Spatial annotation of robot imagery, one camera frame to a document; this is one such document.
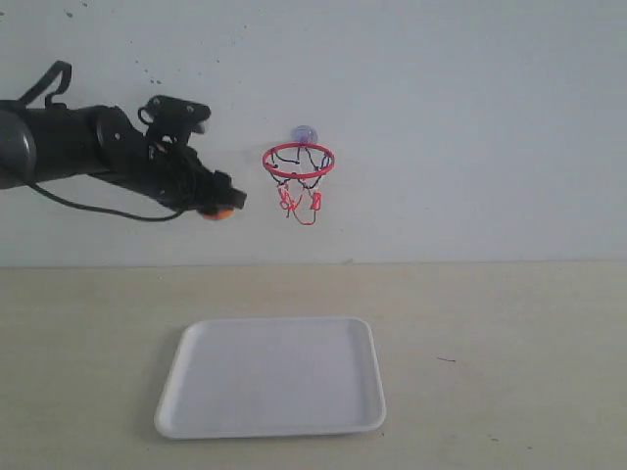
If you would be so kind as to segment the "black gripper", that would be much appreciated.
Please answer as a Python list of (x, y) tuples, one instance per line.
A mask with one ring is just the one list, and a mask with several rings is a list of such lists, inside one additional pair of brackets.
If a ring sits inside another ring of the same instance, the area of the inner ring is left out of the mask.
[(227, 188), (223, 173), (204, 168), (190, 148), (180, 151), (170, 143), (149, 143), (143, 152), (132, 153), (121, 163), (121, 170), (110, 172), (112, 185), (172, 211), (242, 210), (247, 200), (245, 192)]

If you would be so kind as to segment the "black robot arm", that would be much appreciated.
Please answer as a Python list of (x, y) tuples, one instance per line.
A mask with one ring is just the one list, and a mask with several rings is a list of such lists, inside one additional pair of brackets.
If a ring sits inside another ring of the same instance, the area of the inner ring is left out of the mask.
[(2, 189), (87, 175), (173, 212), (219, 218), (243, 209), (245, 193), (228, 174), (204, 167), (188, 144), (192, 134), (203, 133), (208, 106), (157, 95), (138, 115), (144, 132), (119, 107), (2, 103)]

